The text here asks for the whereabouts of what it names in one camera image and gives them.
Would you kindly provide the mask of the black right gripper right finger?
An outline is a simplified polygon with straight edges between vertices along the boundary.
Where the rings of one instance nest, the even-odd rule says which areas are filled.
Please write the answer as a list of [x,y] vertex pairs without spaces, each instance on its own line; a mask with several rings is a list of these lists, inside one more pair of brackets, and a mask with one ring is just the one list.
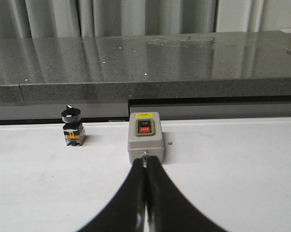
[[151,232],[224,232],[177,189],[159,159],[147,157],[147,207]]

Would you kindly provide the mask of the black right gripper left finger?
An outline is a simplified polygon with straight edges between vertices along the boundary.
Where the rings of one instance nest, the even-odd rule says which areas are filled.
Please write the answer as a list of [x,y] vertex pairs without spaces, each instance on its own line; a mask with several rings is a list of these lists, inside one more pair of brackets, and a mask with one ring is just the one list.
[[81,232],[142,232],[145,218],[145,168],[134,160],[122,186]]

